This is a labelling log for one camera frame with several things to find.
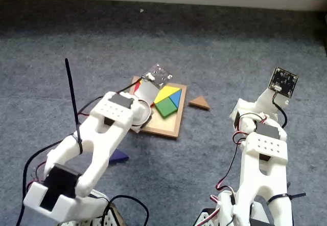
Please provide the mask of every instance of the black cable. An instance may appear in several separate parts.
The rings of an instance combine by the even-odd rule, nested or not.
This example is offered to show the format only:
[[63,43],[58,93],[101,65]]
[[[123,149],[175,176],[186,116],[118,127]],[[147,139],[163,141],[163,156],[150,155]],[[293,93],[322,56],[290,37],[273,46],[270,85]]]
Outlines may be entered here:
[[81,140],[81,134],[80,134],[80,122],[78,120],[78,113],[77,113],[77,108],[76,108],[76,100],[75,100],[72,74],[71,74],[71,70],[69,68],[69,62],[68,62],[67,58],[65,58],[65,65],[66,65],[66,71],[67,71],[67,76],[68,76],[69,89],[71,90],[71,97],[72,97],[72,104],[73,104],[73,111],[74,111],[74,118],[75,118],[76,132],[77,132],[77,143],[80,148],[80,154],[82,154],[83,146],[82,146],[82,140]]
[[99,99],[101,99],[101,98],[103,98],[104,96],[99,96],[99,97],[97,97],[97,98],[94,98],[93,100],[91,100],[91,101],[89,101],[88,103],[86,103],[78,112],[77,112],[77,114],[78,115],[80,115],[83,111],[84,111],[84,109],[86,109],[87,107],[89,107],[93,102],[95,102],[95,101],[97,101],[97,100],[99,100]]
[[272,97],[272,104],[275,105],[275,107],[282,112],[283,116],[284,116],[284,124],[282,125],[282,128],[284,128],[287,125],[287,116],[286,113],[284,112],[284,110],[282,110],[281,107],[279,107],[277,105],[277,103],[275,103],[275,97],[277,96],[277,92],[275,92],[274,96]]
[[110,210],[110,205],[111,205],[111,203],[112,203],[115,199],[118,199],[118,198],[131,199],[131,200],[133,200],[133,201],[139,203],[139,204],[140,204],[140,205],[141,205],[141,206],[146,210],[146,212],[147,212],[147,217],[146,217],[146,219],[145,219],[144,226],[147,225],[148,220],[149,220],[149,210],[148,210],[148,208],[146,207],[146,205],[143,204],[143,202],[140,201],[139,199],[136,199],[136,198],[134,198],[134,197],[132,197],[132,196],[124,195],[124,194],[120,194],[120,195],[116,195],[115,197],[113,197],[113,198],[109,201],[109,203],[108,203],[108,205],[106,206],[106,208],[104,209],[104,212],[103,212],[103,215],[102,215],[102,218],[101,218],[101,226],[104,226],[104,219],[105,219],[106,215],[108,214],[108,212],[109,212],[109,210]]
[[26,178],[27,178],[27,170],[28,170],[28,167],[30,165],[30,163],[32,162],[32,160],[37,157],[40,153],[46,151],[47,149],[49,148],[52,148],[56,145],[58,145],[62,140],[59,140],[53,144],[50,144],[44,148],[41,148],[40,150],[38,150],[36,153],[34,153],[26,162],[25,164],[25,167],[24,167],[24,170],[23,170],[23,173],[22,173],[22,202],[21,202],[21,210],[20,210],[20,214],[19,214],[19,217],[18,217],[18,220],[17,220],[17,223],[16,223],[16,226],[19,226],[20,223],[21,223],[21,220],[22,220],[22,216],[24,214],[24,210],[25,210],[25,206],[24,206],[24,199],[25,199],[25,196],[26,196]]
[[231,219],[231,221],[228,224],[226,224],[226,226],[230,225],[234,221],[234,218],[235,218],[235,215],[233,215],[233,218]]
[[127,87],[121,89],[120,91],[117,91],[116,93],[119,94],[120,92],[123,92],[123,91],[129,89],[130,87],[132,87],[132,86],[136,85],[138,82],[140,82],[142,79],[143,79],[143,77],[139,77],[139,79],[136,80],[134,83],[132,83],[132,84],[130,84],[129,86],[127,86]]
[[219,185],[219,184],[220,184],[220,183],[221,183],[221,182],[222,182],[222,181],[223,181],[223,180],[228,176],[228,174],[229,174],[229,172],[230,172],[230,170],[231,170],[231,167],[232,167],[232,165],[233,165],[233,162],[234,162],[234,160],[235,160],[238,146],[239,146],[239,145],[236,144],[235,152],[234,152],[233,158],[231,159],[231,162],[230,162],[229,168],[228,168],[226,174],[223,176],[223,178],[219,180],[219,182],[217,183],[217,185]]

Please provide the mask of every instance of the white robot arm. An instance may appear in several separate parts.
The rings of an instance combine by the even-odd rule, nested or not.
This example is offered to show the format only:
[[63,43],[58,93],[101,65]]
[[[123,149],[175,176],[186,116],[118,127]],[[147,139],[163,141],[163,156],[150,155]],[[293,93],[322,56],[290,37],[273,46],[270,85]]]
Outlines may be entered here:
[[[256,102],[238,100],[230,117],[234,120],[234,136],[244,136],[243,141],[235,142],[242,149],[240,187],[236,193],[230,188],[218,197],[211,196],[216,209],[202,212],[194,225],[292,225],[286,180],[287,134],[277,122],[277,112],[289,104],[296,82],[296,75],[277,67]],[[216,186],[219,191],[226,187],[221,187],[222,181]],[[262,205],[254,201],[257,195],[267,201],[274,224],[269,224]]]
[[24,205],[57,222],[85,221],[101,216],[108,198],[94,190],[109,158],[129,129],[139,132],[151,118],[159,89],[172,75],[159,64],[150,69],[134,95],[108,92],[80,126],[82,150],[93,152],[91,164],[80,174],[64,164],[81,151],[77,131],[48,153],[44,182],[32,183]]

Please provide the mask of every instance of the puzzle piece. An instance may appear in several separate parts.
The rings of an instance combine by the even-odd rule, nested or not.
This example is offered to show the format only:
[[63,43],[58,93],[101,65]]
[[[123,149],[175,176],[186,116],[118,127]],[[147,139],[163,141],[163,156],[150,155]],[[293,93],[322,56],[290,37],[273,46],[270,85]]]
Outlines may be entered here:
[[177,111],[177,107],[169,97],[156,103],[155,107],[163,118],[166,118]]
[[178,92],[172,94],[169,96],[170,100],[175,104],[175,106],[178,108],[179,106],[179,99],[182,94],[182,90],[180,89]]
[[157,97],[154,99],[154,104],[159,103],[163,99],[169,97],[170,95],[174,94],[175,92],[177,92],[179,90],[180,90],[180,88],[166,85],[164,88],[162,88],[159,91]]

